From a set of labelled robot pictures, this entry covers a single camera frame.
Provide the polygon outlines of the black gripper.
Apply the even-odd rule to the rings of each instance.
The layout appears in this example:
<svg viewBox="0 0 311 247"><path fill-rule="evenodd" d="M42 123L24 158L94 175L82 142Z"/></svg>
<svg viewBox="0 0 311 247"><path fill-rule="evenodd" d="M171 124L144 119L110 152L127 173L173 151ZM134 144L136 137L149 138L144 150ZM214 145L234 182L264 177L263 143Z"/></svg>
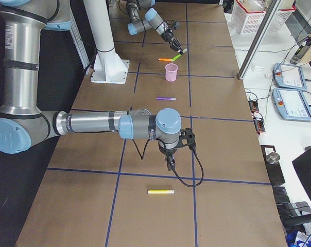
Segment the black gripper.
<svg viewBox="0 0 311 247"><path fill-rule="evenodd" d="M178 46L177 39L174 36L173 31L169 28L166 29L162 34L161 38L170 44L170 48L179 54L184 54L184 51L181 46Z"/></svg>
<svg viewBox="0 0 311 247"><path fill-rule="evenodd" d="M172 149L168 149L168 148L164 148L163 146L161 146L160 144L158 144L159 150L161 153L164 154L165 156L165 160L167 162L167 169L169 171L175 171L176 168L176 162L175 162L175 152L177 151L176 148L172 148Z"/></svg>

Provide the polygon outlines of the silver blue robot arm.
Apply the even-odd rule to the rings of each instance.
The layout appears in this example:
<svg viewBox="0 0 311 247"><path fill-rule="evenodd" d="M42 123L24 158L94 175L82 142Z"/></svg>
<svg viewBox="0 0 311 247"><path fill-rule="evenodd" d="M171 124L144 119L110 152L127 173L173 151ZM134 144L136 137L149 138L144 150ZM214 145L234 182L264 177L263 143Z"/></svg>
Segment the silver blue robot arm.
<svg viewBox="0 0 311 247"><path fill-rule="evenodd" d="M67 113L42 111L37 105L40 38L43 30L71 27L70 1L0 1L5 21L4 99L0 106L0 152L17 154L47 139L71 133L116 132L123 139L158 142L169 170L183 146L178 111L165 108Z"/></svg>
<svg viewBox="0 0 311 247"><path fill-rule="evenodd" d="M174 30L180 26L178 21L165 21L153 8L155 1L127 1L125 5L126 14L129 17L127 25L129 33L134 36L140 32L154 29L170 48L179 54L184 54L179 40L175 37Z"/></svg>

